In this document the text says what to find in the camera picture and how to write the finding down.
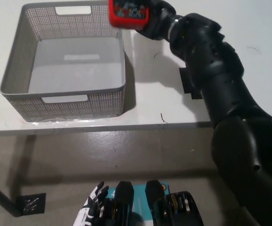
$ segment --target floor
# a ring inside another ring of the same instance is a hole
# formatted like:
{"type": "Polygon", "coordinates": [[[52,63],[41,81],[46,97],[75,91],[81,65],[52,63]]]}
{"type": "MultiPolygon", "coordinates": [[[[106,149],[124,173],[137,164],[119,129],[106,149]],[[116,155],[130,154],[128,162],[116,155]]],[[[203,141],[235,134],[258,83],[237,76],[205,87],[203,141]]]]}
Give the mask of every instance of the floor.
{"type": "Polygon", "coordinates": [[[0,207],[0,226],[71,226],[98,182],[150,179],[189,191],[206,226],[257,225],[219,178],[211,136],[177,129],[0,137],[0,189],[11,199],[47,193],[45,214],[13,218],[0,207]]]}

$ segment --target white glove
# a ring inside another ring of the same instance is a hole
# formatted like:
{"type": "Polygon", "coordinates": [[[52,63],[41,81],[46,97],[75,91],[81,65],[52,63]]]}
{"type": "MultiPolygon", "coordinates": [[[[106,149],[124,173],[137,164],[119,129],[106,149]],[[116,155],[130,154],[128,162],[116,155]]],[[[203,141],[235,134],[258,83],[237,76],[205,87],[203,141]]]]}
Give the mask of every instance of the white glove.
{"type": "Polygon", "coordinates": [[[80,209],[73,226],[92,226],[94,220],[99,216],[100,209],[103,201],[108,195],[109,187],[104,189],[104,182],[101,182],[94,188],[89,197],[87,198],[84,206],[80,209]]]}

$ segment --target robotic arm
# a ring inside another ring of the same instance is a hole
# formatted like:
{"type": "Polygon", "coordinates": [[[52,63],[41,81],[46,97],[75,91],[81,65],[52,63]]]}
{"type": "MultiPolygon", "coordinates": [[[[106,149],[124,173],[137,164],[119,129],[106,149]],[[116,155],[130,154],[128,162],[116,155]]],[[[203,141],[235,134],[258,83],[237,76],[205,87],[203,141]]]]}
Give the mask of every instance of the robotic arm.
{"type": "MultiPolygon", "coordinates": [[[[109,3],[118,6],[127,1],[109,3]]],[[[272,226],[272,117],[248,91],[238,55],[223,41],[218,23],[198,14],[179,16],[163,0],[151,0],[147,7],[148,24],[138,32],[152,40],[165,39],[172,53],[186,63],[215,129],[211,153],[219,174],[240,205],[261,225],[272,226]]],[[[126,17],[130,15],[117,20],[116,26],[131,29],[137,24],[126,22],[126,17]]]]}

